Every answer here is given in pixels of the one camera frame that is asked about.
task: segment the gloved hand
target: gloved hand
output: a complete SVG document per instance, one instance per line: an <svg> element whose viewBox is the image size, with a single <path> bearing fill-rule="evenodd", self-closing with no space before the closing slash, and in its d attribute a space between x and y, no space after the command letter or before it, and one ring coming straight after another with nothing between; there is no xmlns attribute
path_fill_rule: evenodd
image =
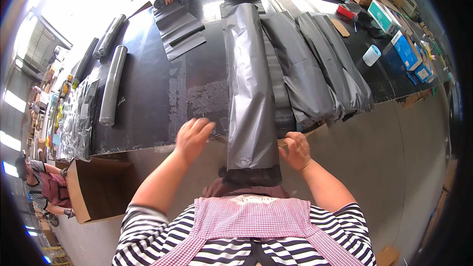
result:
<svg viewBox="0 0 473 266"><path fill-rule="evenodd" d="M61 176L63 176L63 177L66 177L68 168L69 167L61 169L61 172L59 174L61 174Z"/></svg>
<svg viewBox="0 0 473 266"><path fill-rule="evenodd" d="M64 210L64 214L67 216L68 219L76 216L73 209Z"/></svg>

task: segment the woman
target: woman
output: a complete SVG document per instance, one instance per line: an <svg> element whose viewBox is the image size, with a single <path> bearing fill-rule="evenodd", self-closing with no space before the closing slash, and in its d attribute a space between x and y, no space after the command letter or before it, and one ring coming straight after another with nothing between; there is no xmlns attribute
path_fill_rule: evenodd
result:
<svg viewBox="0 0 473 266"><path fill-rule="evenodd" d="M128 206L113 265L375 264L358 204L312 160L301 133L287 133L288 153L280 147L280 154L301 173L318 206L243 189L242 195L235 196L236 190L232 196L198 198L169 223L166 213L174 194L214 127L206 118L181 127L175 150L143 181Z"/></svg>
<svg viewBox="0 0 473 266"><path fill-rule="evenodd" d="M38 207L55 215L75 216L66 187L67 169L59 169L37 160L27 161L22 154L15 161L18 177L26 182Z"/></svg>

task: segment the blue box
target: blue box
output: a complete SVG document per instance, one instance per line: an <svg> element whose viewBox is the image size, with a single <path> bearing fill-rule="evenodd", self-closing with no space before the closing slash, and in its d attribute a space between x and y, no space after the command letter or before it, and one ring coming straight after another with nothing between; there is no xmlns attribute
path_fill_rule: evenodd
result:
<svg viewBox="0 0 473 266"><path fill-rule="evenodd" d="M406 39L401 30L394 35L393 39L391 39L391 43L401 57L407 70L413 71L422 63L422 58L416 48L411 45L410 40L408 41Z"/></svg>

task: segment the tape roll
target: tape roll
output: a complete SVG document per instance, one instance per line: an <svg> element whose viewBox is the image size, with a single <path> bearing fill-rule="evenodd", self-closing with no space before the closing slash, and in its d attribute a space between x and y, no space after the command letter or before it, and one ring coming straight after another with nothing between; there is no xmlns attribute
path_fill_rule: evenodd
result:
<svg viewBox="0 0 473 266"><path fill-rule="evenodd" d="M368 65L372 66L376 61L378 61L381 56L381 51L377 48L376 45L372 44L370 48L363 55L363 61Z"/></svg>

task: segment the open cardboard box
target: open cardboard box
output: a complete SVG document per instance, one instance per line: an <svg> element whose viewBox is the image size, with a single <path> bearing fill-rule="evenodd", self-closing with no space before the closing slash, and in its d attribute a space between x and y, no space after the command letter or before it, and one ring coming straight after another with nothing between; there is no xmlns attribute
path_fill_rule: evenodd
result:
<svg viewBox="0 0 473 266"><path fill-rule="evenodd" d="M133 163L98 158L90 163L74 160L66 182L80 224L124 214L140 185Z"/></svg>

